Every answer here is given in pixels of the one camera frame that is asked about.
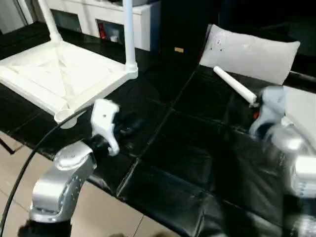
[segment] black table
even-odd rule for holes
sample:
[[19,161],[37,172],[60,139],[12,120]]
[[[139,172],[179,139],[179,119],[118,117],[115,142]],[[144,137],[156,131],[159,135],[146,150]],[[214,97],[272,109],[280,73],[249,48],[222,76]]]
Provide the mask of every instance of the black table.
[[[63,39],[124,63],[124,48],[67,30]],[[34,23],[0,38],[0,59],[49,40]],[[139,77],[107,98],[146,123],[104,155],[90,181],[184,236],[282,235],[283,194],[275,166],[247,135],[248,105],[210,68],[181,55],[136,50]],[[233,75],[259,92],[267,82]],[[53,116],[0,84],[0,130],[34,148],[56,124]],[[90,114],[58,130],[39,152],[49,159],[91,135]]]

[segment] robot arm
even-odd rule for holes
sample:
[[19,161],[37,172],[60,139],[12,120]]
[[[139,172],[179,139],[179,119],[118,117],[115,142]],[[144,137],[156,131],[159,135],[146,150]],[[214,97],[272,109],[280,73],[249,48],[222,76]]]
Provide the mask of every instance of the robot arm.
[[[101,135],[109,143],[109,154],[119,153],[114,137],[114,117],[118,105],[105,99],[94,103],[91,124],[93,136]],[[93,149],[77,141],[61,149],[53,166],[36,182],[30,219],[39,223],[58,223],[71,219],[83,183],[97,167]]]
[[94,154],[106,151],[111,156],[117,155],[119,145],[114,134],[130,136],[142,124],[133,113],[118,122],[118,112],[118,105],[112,101],[95,101],[92,137],[70,144],[55,155],[53,166],[35,184],[30,219],[20,228],[19,236],[70,236],[71,217],[81,188],[99,161]]

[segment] black tile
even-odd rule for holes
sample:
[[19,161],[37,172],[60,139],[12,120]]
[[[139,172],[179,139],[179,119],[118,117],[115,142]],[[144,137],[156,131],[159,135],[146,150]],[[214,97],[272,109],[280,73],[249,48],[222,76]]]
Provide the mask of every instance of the black tile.
[[101,157],[100,163],[89,180],[97,187],[116,196],[120,183],[125,178],[135,159],[123,153],[111,157],[107,154],[106,149],[103,155],[97,155]]
[[213,154],[219,125],[187,116],[170,115],[142,160],[188,182],[209,189],[212,185]]
[[281,237],[282,229],[267,220],[208,196],[205,200],[198,237]]
[[282,224],[283,190],[276,164],[269,163],[262,145],[247,134],[223,127],[214,147],[212,174],[217,197]]
[[7,134],[43,113],[42,109],[2,84],[0,84],[0,101],[0,131]]
[[118,197],[172,230],[195,236],[206,195],[199,188],[141,162]]
[[233,90],[212,69],[199,66],[175,110],[205,120],[223,120]]

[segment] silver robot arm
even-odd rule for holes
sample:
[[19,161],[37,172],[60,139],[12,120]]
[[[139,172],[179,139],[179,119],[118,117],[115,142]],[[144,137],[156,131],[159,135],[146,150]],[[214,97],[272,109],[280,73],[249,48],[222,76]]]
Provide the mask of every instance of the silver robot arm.
[[[99,134],[108,142],[111,156],[119,153],[113,123],[118,111],[118,105],[112,101],[98,99],[91,116],[93,136]],[[35,184],[30,220],[39,223],[69,221],[80,190],[96,167],[93,150],[83,141],[61,149],[54,158],[53,166]]]

